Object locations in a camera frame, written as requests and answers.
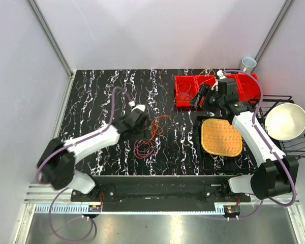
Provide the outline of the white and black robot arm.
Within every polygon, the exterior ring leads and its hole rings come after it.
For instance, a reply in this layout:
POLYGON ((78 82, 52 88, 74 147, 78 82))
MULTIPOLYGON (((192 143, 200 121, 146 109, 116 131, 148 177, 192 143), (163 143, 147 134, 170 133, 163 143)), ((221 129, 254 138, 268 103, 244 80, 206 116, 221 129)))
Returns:
POLYGON ((75 165, 89 155, 124 140, 150 137, 150 121, 146 106, 137 105, 121 118, 114 119, 84 136, 61 141, 52 139, 37 163, 37 169, 56 190, 73 189, 88 201, 99 197, 96 181, 88 174, 75 170, 75 165))

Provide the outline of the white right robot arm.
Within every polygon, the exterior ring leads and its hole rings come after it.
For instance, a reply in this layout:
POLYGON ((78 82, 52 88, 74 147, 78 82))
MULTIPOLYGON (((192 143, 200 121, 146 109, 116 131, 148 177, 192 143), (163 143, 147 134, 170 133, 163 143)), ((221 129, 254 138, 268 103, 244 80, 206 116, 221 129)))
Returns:
POLYGON ((203 84, 190 100, 194 107, 221 111, 217 125, 225 121, 238 131, 252 153, 256 170, 251 175, 232 176, 221 188, 221 197, 233 201, 239 194, 254 195, 260 200, 274 201, 276 196, 291 193, 296 199, 295 183, 298 160, 287 156, 270 139, 256 119, 256 110, 246 101, 240 101, 234 80, 221 81, 219 89, 203 84))

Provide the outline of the red plastic bin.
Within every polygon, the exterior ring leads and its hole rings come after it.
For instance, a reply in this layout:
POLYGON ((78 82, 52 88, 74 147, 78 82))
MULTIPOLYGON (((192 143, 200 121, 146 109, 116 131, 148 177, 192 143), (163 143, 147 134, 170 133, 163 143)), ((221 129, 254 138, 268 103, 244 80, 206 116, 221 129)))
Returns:
MULTIPOLYGON (((234 79, 240 101, 248 101, 260 95, 259 86, 248 75, 245 74, 225 74, 227 78, 234 79)), ((175 76, 174 90, 175 103, 177 107, 190 107, 190 99, 199 91, 202 84, 212 86, 216 82, 215 75, 191 75, 175 76)))

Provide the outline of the woven bamboo tray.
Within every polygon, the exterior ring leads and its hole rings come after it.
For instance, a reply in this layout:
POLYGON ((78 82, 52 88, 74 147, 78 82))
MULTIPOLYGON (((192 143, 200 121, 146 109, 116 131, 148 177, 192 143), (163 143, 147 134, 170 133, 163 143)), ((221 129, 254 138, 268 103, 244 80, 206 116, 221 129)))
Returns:
POLYGON ((208 118, 201 125, 201 145, 209 154, 236 157, 242 152, 242 137, 227 120, 208 118))

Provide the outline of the white ceramic mug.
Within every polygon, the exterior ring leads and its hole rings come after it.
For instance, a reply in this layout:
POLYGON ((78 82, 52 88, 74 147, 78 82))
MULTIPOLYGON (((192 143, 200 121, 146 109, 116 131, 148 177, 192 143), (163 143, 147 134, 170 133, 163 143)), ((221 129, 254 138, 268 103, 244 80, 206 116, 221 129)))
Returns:
POLYGON ((252 57, 244 57, 240 63, 240 70, 243 72, 251 73, 256 67, 257 61, 252 57))

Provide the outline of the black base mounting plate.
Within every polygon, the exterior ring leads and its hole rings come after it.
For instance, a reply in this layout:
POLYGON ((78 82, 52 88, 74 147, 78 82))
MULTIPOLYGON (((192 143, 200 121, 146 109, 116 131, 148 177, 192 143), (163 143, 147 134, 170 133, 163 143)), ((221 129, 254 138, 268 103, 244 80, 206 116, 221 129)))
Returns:
POLYGON ((103 201, 103 213, 219 214, 222 204, 249 203, 244 193, 231 194, 228 176, 95 176, 95 194, 73 190, 72 202, 103 201))

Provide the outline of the black flat tray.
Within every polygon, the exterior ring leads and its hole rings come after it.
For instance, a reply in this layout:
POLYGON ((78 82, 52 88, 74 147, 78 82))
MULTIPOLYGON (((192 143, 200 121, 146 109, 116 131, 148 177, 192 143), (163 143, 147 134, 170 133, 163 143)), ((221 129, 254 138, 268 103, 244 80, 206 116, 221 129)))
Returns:
POLYGON ((204 175, 246 175, 257 169, 250 148, 234 126, 219 117, 198 116, 194 146, 204 175))

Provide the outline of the metal bowl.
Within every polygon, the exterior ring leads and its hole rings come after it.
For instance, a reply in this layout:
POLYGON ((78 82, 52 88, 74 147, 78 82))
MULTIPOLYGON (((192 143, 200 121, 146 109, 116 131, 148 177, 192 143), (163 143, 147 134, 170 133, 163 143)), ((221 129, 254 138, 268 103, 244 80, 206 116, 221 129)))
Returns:
POLYGON ((278 141, 289 141, 305 133, 305 110, 297 104, 283 103, 266 116, 268 135, 278 141))

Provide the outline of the right aluminium frame post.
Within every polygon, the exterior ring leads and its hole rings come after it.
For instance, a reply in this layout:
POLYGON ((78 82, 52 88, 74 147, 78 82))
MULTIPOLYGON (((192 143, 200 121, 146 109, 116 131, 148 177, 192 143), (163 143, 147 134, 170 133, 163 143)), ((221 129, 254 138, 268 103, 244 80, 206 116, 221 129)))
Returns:
POLYGON ((279 10, 274 22, 272 23, 264 41, 262 42, 256 56, 255 60, 257 63, 260 63, 260 60, 262 59, 265 51, 269 47, 271 41, 275 37, 275 34, 279 30, 281 24, 285 20, 287 14, 289 13, 290 9, 292 8, 293 4, 295 3, 295 0, 285 0, 281 9, 279 10))

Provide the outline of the aluminium frame rail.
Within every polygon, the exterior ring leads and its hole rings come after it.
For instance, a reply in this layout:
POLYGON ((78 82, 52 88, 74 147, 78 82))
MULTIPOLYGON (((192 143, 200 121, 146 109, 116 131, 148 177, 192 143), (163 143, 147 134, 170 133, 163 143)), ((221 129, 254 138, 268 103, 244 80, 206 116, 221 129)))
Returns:
POLYGON ((49 24, 47 20, 45 19, 45 16, 43 12, 41 11, 38 3, 36 0, 26 0, 27 4, 29 5, 32 13, 34 14, 41 30, 43 31, 47 41, 49 42, 53 52, 55 53, 58 61, 60 62, 63 70, 67 74, 68 77, 72 77, 73 70, 71 69, 70 65, 68 64, 65 56, 62 53, 62 50, 60 49, 52 31, 49 27, 49 24))

